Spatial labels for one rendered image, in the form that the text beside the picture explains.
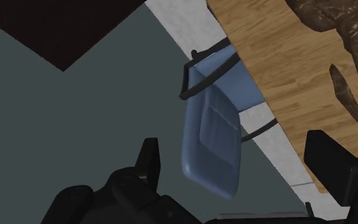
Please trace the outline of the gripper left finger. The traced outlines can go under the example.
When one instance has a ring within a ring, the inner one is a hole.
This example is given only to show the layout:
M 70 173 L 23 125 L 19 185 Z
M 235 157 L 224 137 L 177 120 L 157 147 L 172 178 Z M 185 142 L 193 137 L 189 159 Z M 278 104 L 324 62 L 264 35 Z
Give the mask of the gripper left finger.
M 96 192 L 87 185 L 59 192 L 41 224 L 202 224 L 168 195 L 156 192 L 158 139 L 146 138 L 133 167 L 114 171 Z

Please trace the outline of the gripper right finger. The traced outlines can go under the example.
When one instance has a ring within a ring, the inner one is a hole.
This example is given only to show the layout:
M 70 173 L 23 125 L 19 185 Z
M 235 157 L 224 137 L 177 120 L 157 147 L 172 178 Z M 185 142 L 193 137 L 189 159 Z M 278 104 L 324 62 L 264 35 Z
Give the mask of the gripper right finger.
M 322 130 L 306 135 L 304 163 L 342 207 L 347 218 L 328 224 L 358 224 L 358 158 Z

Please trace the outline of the wooden table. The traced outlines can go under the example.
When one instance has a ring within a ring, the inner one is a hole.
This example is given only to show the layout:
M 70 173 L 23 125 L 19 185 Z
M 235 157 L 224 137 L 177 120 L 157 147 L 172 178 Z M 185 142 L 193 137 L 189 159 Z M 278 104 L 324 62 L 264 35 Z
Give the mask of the wooden table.
M 285 0 L 206 0 L 296 153 L 323 130 L 358 156 L 358 123 L 334 94 L 329 66 L 358 100 L 358 75 L 335 31 L 303 25 Z

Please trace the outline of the blue chair with black frame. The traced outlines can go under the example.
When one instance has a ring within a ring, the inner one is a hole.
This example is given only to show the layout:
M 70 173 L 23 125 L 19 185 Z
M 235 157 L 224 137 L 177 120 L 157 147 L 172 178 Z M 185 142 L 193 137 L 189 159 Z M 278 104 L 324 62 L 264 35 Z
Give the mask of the blue chair with black frame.
M 209 191 L 231 199 L 238 189 L 241 144 L 277 124 L 273 119 L 242 135 L 240 113 L 265 101 L 228 38 L 193 50 L 184 65 L 180 99 L 186 101 L 182 171 Z

